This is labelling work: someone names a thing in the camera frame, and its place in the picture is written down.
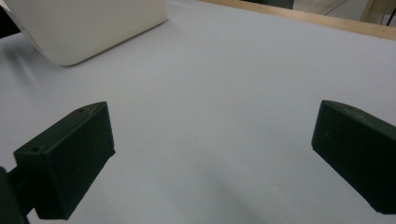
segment black rectangular block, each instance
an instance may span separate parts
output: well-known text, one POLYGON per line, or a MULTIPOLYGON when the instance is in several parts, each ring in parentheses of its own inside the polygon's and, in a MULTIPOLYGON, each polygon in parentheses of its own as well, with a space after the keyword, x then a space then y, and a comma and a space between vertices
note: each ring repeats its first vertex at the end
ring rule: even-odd
POLYGON ((68 219, 115 153, 106 103, 73 111, 14 152, 42 219, 68 219))
POLYGON ((396 214, 396 128, 358 108, 322 101, 313 149, 373 208, 396 214))

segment dark object in background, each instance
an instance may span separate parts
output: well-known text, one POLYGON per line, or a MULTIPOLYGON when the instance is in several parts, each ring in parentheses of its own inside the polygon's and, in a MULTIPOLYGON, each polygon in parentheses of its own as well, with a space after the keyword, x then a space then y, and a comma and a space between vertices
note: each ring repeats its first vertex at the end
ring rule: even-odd
POLYGON ((271 7, 283 7, 293 9, 294 0, 243 0, 245 2, 258 3, 271 7))
POLYGON ((73 111, 14 152, 7 178, 0 169, 0 212, 19 208, 0 223, 27 223, 33 208, 42 219, 69 219, 114 153, 107 104, 73 111))
POLYGON ((2 7, 0 7, 0 27, 0 39, 20 32, 20 29, 2 7))
POLYGON ((396 127, 322 101, 312 147, 375 211, 396 214, 396 127))

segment white tabletop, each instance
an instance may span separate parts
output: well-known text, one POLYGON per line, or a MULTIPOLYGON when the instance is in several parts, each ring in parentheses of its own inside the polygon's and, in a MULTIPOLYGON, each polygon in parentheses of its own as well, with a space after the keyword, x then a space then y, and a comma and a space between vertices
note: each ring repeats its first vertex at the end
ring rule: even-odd
MULTIPOLYGON (((67 223, 395 223, 310 145, 320 101, 396 124, 396 42, 194 0, 76 66, 0 40, 0 165, 107 101, 117 154, 67 223)), ((44 221, 29 215, 32 224, 44 221)))

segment wooden strip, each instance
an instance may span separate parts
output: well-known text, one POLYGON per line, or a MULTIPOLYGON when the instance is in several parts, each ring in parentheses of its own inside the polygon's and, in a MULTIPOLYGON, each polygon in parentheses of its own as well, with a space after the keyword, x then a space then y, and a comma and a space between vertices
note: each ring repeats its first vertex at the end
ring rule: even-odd
POLYGON ((280 7, 269 7, 260 4, 249 3, 238 0, 201 0, 203 2, 217 4, 226 7, 235 7, 244 10, 260 12, 268 15, 280 16, 297 21, 309 22, 317 25, 327 26, 338 30, 349 31, 361 35, 376 36, 390 40, 396 40, 396 28, 379 24, 371 24, 361 21, 351 21, 335 17, 321 16, 317 14, 295 11, 280 7))

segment white container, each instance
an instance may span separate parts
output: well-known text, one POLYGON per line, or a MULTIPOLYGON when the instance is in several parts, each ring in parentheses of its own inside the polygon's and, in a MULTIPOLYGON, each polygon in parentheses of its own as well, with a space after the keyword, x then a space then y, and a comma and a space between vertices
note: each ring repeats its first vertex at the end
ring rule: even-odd
POLYGON ((167 18, 166 0, 5 0, 5 10, 49 60, 60 65, 91 56, 167 18))

